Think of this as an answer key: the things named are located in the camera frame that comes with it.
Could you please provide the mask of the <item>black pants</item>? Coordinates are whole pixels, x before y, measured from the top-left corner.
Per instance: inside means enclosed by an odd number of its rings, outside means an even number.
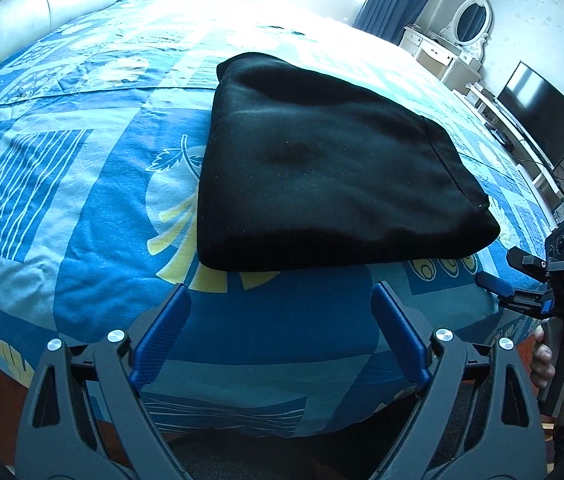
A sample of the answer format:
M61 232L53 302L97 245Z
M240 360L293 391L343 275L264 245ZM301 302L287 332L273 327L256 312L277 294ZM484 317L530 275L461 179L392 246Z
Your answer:
M437 122L263 53L217 68L198 181L204 266L269 272L459 259L500 233Z

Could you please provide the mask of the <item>blue patterned bed sheet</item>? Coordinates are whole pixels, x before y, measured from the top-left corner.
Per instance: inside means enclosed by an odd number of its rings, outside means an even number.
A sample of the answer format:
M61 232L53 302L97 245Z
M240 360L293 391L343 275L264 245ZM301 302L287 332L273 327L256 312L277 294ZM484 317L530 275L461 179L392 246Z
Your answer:
M268 53L369 88L443 126L488 194L495 243L461 260L224 273L195 252L196 190L219 63ZM186 325L143 390L161 430L309 437L361 422L406 382L370 309L389 282L469 341L524 340L531 318L475 283L532 280L506 251L544 253L532 184L405 50L321 18L235 0L126 0L0 65L0 368L29 385L47 343L90 344L190 290Z

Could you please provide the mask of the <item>white tv stand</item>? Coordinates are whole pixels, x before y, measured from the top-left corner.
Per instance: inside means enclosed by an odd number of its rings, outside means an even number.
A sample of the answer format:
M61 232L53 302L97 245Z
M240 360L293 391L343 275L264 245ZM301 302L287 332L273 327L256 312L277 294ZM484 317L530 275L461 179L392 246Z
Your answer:
M554 167L538 148L524 127L496 99L486 96L476 84L467 84L465 93L452 93L485 126L491 135L510 153L514 162L524 169L532 190L549 211L554 224L564 221L564 191L553 174Z

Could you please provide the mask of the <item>oval white framed mirror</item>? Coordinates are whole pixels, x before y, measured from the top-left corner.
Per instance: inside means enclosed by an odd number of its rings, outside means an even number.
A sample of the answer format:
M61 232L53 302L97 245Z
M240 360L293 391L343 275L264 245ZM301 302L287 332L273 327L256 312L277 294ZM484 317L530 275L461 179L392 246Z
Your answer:
M492 10L487 0L465 0L439 35L471 60L482 62L490 34Z

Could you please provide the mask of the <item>white vanity dresser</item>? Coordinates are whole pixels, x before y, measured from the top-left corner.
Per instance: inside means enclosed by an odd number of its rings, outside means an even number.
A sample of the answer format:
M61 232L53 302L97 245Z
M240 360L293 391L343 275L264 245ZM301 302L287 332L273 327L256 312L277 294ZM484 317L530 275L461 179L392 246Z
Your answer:
M402 50L433 74L449 90L466 96L468 87L482 79L480 63L432 32L406 26L399 43Z

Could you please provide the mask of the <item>black flat screen television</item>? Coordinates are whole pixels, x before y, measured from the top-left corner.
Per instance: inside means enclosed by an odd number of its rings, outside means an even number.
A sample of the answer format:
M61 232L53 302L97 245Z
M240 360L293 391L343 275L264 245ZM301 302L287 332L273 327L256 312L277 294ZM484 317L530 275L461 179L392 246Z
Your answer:
M564 160L564 94L520 61L496 97L551 168Z

